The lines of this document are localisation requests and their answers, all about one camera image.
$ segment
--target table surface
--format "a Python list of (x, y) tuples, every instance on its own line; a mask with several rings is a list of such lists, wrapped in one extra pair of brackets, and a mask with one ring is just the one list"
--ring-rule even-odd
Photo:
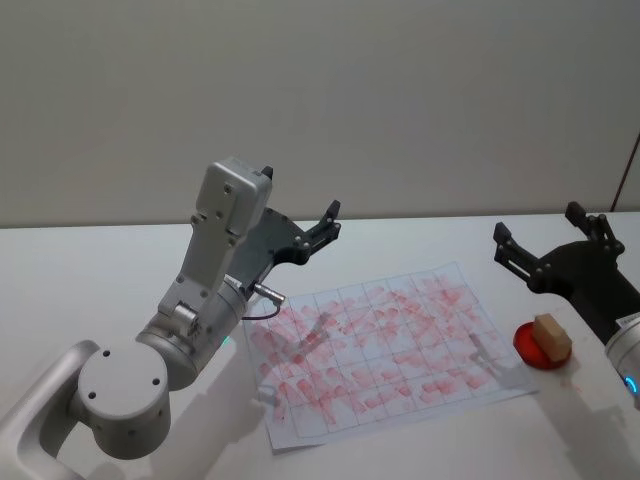
[[(609, 218), (627, 246), (620, 269), (640, 285), (640, 214)], [(499, 220), (538, 255), (581, 239), (561, 215), (350, 220), (308, 265), (278, 267), (267, 283), (297, 295), (456, 260), (507, 337), (551, 312), (573, 339), (566, 368), (533, 372), (538, 393), (274, 456), (236, 328), (197, 382), (172, 394), (172, 429), (153, 454), (112, 459), (80, 425), (59, 458), (90, 480), (636, 478), (640, 413), (571, 306), (532, 294), (493, 262)], [(133, 338), (178, 271), (189, 237), (187, 225), (0, 230), (0, 415), (73, 343)]]

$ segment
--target grid paper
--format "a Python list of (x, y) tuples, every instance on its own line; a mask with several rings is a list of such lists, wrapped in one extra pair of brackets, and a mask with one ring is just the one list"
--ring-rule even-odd
[[(273, 309), (261, 300), (250, 315)], [(293, 297), (243, 323), (274, 451), (535, 390), (456, 263)]]

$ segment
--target wooden block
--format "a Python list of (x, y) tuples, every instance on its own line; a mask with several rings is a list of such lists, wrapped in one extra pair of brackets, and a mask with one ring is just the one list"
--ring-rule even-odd
[(533, 322), (533, 339), (552, 362), (564, 360), (571, 353), (571, 339), (549, 313), (536, 316)]

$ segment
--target red stain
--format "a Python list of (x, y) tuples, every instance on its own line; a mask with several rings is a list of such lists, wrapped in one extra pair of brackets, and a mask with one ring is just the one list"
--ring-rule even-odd
[(436, 399), (434, 398), (433, 395), (430, 395), (428, 393), (421, 393), (420, 394), (420, 400), (422, 400), (427, 405), (430, 405), (430, 404), (434, 403)]
[(380, 376), (386, 381), (392, 381), (400, 376), (400, 372), (393, 370), (382, 370)]
[(398, 392), (396, 390), (385, 390), (380, 394), (380, 400), (382, 401), (382, 403), (386, 405), (397, 396), (398, 396)]
[(280, 362), (280, 355), (278, 355), (277, 352), (273, 352), (269, 354), (269, 362), (271, 362), (271, 365), (278, 365)]
[(438, 283), (438, 280), (435, 278), (423, 278), (420, 283), (422, 283), (422, 287), (424, 289), (423, 293), (430, 293), (442, 288)]
[(322, 375), (317, 372), (311, 372), (311, 379), (319, 393), (320, 398), (331, 398), (333, 387), (324, 381)]
[(411, 323), (409, 329), (411, 330), (413, 339), (421, 347), (432, 347), (443, 341), (442, 335), (433, 321), (429, 321), (428, 323)]
[(484, 319), (480, 315), (475, 314), (473, 308), (467, 308), (463, 313), (470, 321), (474, 323), (484, 323)]
[(298, 380), (298, 383), (296, 385), (298, 385), (298, 389), (300, 389), (302, 394), (306, 397), (307, 401), (309, 401), (310, 403), (315, 403), (318, 401), (313, 391), (313, 386), (306, 379), (303, 378), (302, 380)]
[(302, 315), (304, 315), (305, 317), (317, 317), (318, 316), (318, 310), (316, 310), (315, 308), (310, 307), (309, 305), (305, 305), (304, 307), (302, 307), (302, 310), (300, 310), (300, 313), (302, 313)]
[(468, 375), (467, 378), (465, 378), (465, 381), (471, 388), (476, 389), (487, 383), (489, 379), (490, 377), (487, 374), (476, 374)]
[(436, 385), (438, 386), (438, 390), (445, 395), (451, 395), (459, 390), (455, 380), (451, 378), (436, 380)]
[(407, 385), (403, 385), (401, 387), (398, 387), (398, 393), (400, 395), (402, 395), (403, 397), (410, 397), (411, 396), (411, 389), (407, 386)]
[(334, 314), (341, 312), (343, 307), (342, 304), (336, 302), (335, 300), (331, 300), (323, 305), (320, 305), (320, 310), (325, 314)]
[(331, 342), (331, 346), (334, 348), (334, 350), (344, 350), (345, 348), (347, 348), (347, 342), (344, 342), (342, 340), (333, 340)]
[(373, 300), (377, 297), (382, 296), (385, 293), (387, 293), (387, 290), (384, 287), (374, 287), (371, 290), (367, 291), (367, 296)]
[(369, 408), (376, 408), (382, 405), (382, 400), (380, 399), (379, 395), (376, 395), (375, 397), (367, 398), (364, 401), (364, 404)]
[(432, 325), (435, 317), (430, 315), (423, 310), (416, 310), (412, 312), (406, 312), (407, 320), (410, 322), (417, 322), (424, 325)]
[(295, 314), (294, 314), (293, 310), (291, 309), (291, 307), (285, 307), (282, 310), (280, 310), (280, 313), (278, 314), (278, 316), (276, 318), (278, 320), (285, 320), (285, 321), (292, 322), (293, 319), (295, 318)]
[(270, 365), (267, 365), (266, 363), (260, 364), (260, 366), (258, 367), (258, 370), (260, 371), (260, 374), (262, 375), (262, 377), (267, 381), (275, 382), (279, 380), (278, 374), (274, 372), (273, 368)]
[(274, 336), (281, 337), (279, 342), (275, 342), (274, 345), (278, 343), (288, 342), (288, 343), (296, 343), (298, 341), (298, 332), (293, 323), (283, 323), (280, 321), (271, 322), (271, 331), (274, 333)]
[(357, 335), (355, 341), (360, 348), (364, 348), (374, 341), (379, 347), (386, 347), (387, 345), (384, 336), (379, 331)]
[(422, 367), (425, 364), (423, 356), (419, 351), (397, 353), (393, 356), (393, 361), (398, 364), (408, 364), (414, 368)]
[(329, 425), (335, 425), (336, 418), (333, 415), (331, 402), (332, 402), (331, 398), (321, 398), (319, 403), (320, 403), (320, 409), (322, 410), (322, 416), (324, 417), (325, 421)]
[(376, 337), (376, 343), (377, 343), (378, 347), (385, 348), (385, 349), (388, 348), (387, 347), (387, 341), (386, 341), (386, 339), (384, 337), (384, 333), (382, 332), (382, 330), (378, 330), (375, 333), (375, 337)]
[(273, 409), (273, 422), (282, 425), (284, 423), (287, 410), (280, 393), (276, 394), (275, 402), (275, 407)]
[(349, 313), (349, 323), (344, 328), (338, 330), (345, 335), (354, 333), (367, 333), (378, 328), (373, 312), (365, 309)]
[(429, 294), (429, 300), (432, 301), (433, 307), (438, 310), (440, 315), (450, 316), (455, 310), (468, 307), (464, 304), (465, 302), (461, 302), (467, 292), (466, 287), (444, 289)]
[(425, 393), (435, 393), (435, 392), (440, 391), (438, 389), (438, 386), (435, 383), (423, 383), (422, 384), (422, 390)]
[(311, 330), (309, 327), (307, 327), (307, 324), (304, 322), (304, 320), (297, 317), (293, 321), (293, 326), (296, 328), (297, 334), (301, 336), (307, 335)]
[(404, 292), (399, 291), (391, 291), (391, 298), (397, 303), (404, 303), (408, 300), (408, 297), (405, 296)]
[(326, 343), (321, 343), (307, 355), (309, 363), (315, 366), (327, 366), (331, 359), (333, 359), (333, 350)]
[(268, 357), (273, 352), (271, 344), (265, 340), (262, 332), (253, 332), (249, 335), (249, 338), (265, 357)]
[(346, 395), (346, 394), (347, 394), (347, 393), (349, 393), (349, 392), (347, 391), (347, 389), (346, 389), (346, 388), (344, 388), (344, 385), (338, 385), (338, 386), (334, 389), (333, 393), (334, 393), (334, 395), (335, 395), (336, 397), (341, 397), (341, 396), (343, 396), (343, 395)]
[(303, 398), (287, 382), (280, 383), (278, 391), (284, 395), (290, 405), (302, 405), (304, 403)]
[(393, 342), (398, 337), (398, 328), (398, 325), (387, 325), (380, 332), (387, 342)]
[(356, 397), (351, 397), (351, 408), (355, 413), (364, 413), (367, 411), (367, 407), (365, 407)]
[(295, 355), (296, 350), (297, 350), (296, 344), (287, 343), (284, 347), (282, 347), (280, 351), (282, 352), (282, 355), (284, 355), (286, 358), (291, 358), (292, 356)]
[(369, 388), (374, 384), (373, 377), (366, 368), (356, 368), (352, 370), (351, 376), (361, 388)]
[(323, 314), (323, 323), (325, 328), (335, 328), (338, 326), (338, 320), (336, 320), (336, 317), (334, 317), (333, 315), (326, 315)]
[(405, 298), (403, 300), (398, 301), (400, 305), (400, 311), (403, 315), (411, 316), (416, 314), (424, 315), (422, 305), (412, 298)]

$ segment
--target white wall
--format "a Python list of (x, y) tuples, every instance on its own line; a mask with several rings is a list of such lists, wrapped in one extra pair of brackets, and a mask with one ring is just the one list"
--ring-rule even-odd
[(205, 166), (296, 217), (606, 208), (637, 0), (0, 4), (0, 225), (183, 221)]

